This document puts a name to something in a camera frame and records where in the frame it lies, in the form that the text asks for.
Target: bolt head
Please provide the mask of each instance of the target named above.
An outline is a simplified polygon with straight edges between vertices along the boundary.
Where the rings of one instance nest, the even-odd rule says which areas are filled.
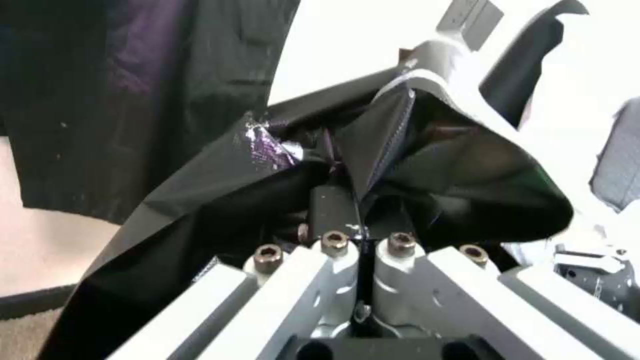
[[[345,256],[349,249],[349,236],[340,231],[328,231],[320,239],[322,252],[332,258]]]
[[[477,245],[462,245],[460,252],[480,267],[484,267],[489,262],[489,254]]]
[[[273,274],[282,264],[282,249],[278,245],[265,244],[253,254],[253,265],[262,274]]]
[[[397,258],[413,256],[415,245],[415,238],[407,233],[392,233],[388,239],[389,254]]]

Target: metal cylinder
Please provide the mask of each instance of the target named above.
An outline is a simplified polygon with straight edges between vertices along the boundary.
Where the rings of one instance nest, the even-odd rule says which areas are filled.
[[[391,234],[376,247],[372,316],[382,328],[415,332],[415,312],[404,299],[403,287],[409,283],[415,259],[425,255],[415,238],[406,233]],[[403,331],[384,333],[401,336]]]
[[[349,331],[349,321],[356,303],[358,280],[358,247],[339,231],[329,231],[313,244],[312,250],[333,259],[333,281],[339,287],[331,305],[318,323],[312,337],[336,337]]]
[[[278,270],[286,257],[287,253],[282,251],[278,245],[261,245],[244,262],[243,271],[256,276],[258,286],[262,286],[271,277],[271,274]]]

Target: floor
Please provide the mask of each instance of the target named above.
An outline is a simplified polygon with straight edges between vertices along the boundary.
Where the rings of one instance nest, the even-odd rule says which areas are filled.
[[[34,359],[59,315],[57,309],[0,321],[0,359]]]

